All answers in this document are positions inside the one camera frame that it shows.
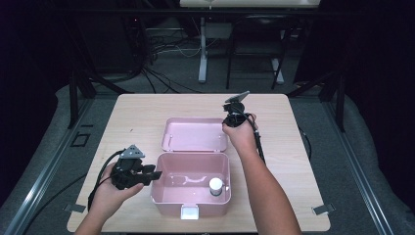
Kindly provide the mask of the black chair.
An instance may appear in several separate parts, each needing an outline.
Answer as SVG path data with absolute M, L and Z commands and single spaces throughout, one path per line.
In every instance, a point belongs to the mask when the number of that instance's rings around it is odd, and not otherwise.
M 294 17 L 278 15 L 247 15 L 233 22 L 226 50 L 226 88 L 232 73 L 271 72 L 274 89 L 298 22 Z

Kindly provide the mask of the small white bottle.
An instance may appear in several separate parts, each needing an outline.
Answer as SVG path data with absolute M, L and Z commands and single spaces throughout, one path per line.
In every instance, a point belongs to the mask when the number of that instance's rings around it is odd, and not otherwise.
M 214 177 L 209 181 L 208 186 L 212 196 L 217 197 L 222 193 L 223 181 L 218 177 Z

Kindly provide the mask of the person's right hand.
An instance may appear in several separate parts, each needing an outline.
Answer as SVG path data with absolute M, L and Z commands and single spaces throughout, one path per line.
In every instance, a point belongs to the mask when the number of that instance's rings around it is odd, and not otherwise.
M 232 145 L 240 156 L 257 153 L 254 129 L 252 127 L 254 121 L 255 115 L 249 115 L 249 119 L 237 127 L 230 127 L 225 123 L 222 124 L 223 132 L 228 135 Z

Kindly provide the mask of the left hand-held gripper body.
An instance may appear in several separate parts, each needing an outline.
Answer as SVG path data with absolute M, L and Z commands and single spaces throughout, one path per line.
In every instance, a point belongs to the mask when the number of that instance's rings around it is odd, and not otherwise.
M 145 154 L 136 145 L 123 150 L 111 173 L 113 185 L 123 190 L 141 183 L 144 158 Z

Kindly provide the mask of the aluminium floor rail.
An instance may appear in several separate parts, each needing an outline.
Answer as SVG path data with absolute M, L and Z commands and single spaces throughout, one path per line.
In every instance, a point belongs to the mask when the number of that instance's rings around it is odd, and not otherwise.
M 0 208 L 0 235 L 23 235 L 36 208 L 49 187 L 79 122 L 89 111 L 93 100 L 81 102 L 78 117 L 69 126 L 69 105 L 59 101 L 51 124 L 4 206 Z
M 392 227 L 382 209 L 377 196 L 375 195 L 371 184 L 369 183 L 363 168 L 344 132 L 338 127 L 335 119 L 335 111 L 330 103 L 323 102 L 322 107 L 328 117 L 334 131 L 339 138 L 342 147 L 346 153 L 348 168 L 352 174 L 359 193 L 364 201 L 373 223 L 379 235 L 394 235 Z

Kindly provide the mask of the pink storage box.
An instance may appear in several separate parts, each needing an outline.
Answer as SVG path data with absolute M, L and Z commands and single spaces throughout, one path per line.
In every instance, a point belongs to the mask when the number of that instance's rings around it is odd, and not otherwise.
M 152 183 L 151 198 L 163 215 L 199 219 L 227 213 L 231 200 L 228 137 L 222 120 L 213 117 L 171 117 L 157 161 L 161 178 Z M 208 183 L 218 177 L 222 193 L 215 197 Z

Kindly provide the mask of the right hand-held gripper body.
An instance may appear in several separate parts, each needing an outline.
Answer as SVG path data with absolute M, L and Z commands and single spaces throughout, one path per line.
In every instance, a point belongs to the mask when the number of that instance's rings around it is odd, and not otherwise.
M 223 111 L 227 113 L 223 123 L 229 127 L 238 127 L 246 120 L 250 125 L 254 123 L 249 119 L 249 113 L 245 112 L 245 106 L 242 101 L 250 94 L 249 91 L 232 96 L 225 101 Z

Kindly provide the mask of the person's left hand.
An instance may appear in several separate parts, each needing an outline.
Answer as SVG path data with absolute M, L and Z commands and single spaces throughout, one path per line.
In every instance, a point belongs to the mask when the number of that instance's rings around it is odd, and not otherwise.
M 124 201 L 138 194 L 144 188 L 142 183 L 138 183 L 127 189 L 117 189 L 111 179 L 114 166 L 115 163 L 109 164 L 104 170 L 88 211 L 88 214 L 93 218 L 103 221 L 109 219 L 122 206 Z

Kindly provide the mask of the black metal frame stand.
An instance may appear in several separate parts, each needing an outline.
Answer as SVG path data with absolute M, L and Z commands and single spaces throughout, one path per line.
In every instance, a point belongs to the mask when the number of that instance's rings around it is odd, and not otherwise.
M 317 79 L 306 82 L 300 88 L 288 94 L 289 98 L 294 98 L 308 91 L 317 84 L 323 84 L 323 88 L 318 94 L 321 102 L 330 102 L 336 95 L 335 124 L 341 132 L 345 131 L 344 113 L 346 99 L 346 78 L 345 70 L 333 70 L 325 73 Z
M 74 64 L 69 78 L 70 119 L 68 129 L 73 128 L 79 119 L 78 91 L 80 91 L 86 99 L 94 99 L 97 95 L 97 91 L 92 84 L 93 81 L 104 85 L 118 95 L 130 94 L 130 91 L 120 88 L 112 82 L 104 79 L 102 76 L 87 68 L 85 65 Z

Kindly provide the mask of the white desk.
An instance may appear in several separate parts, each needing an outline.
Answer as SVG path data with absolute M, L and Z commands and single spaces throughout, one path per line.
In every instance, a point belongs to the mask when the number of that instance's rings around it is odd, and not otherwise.
M 240 10 L 260 8 L 268 9 L 317 9 L 321 0 L 180 0 L 180 7 L 188 9 L 220 9 Z M 200 45 L 201 61 L 199 69 L 199 82 L 207 81 L 208 52 L 206 36 L 206 17 L 200 17 Z

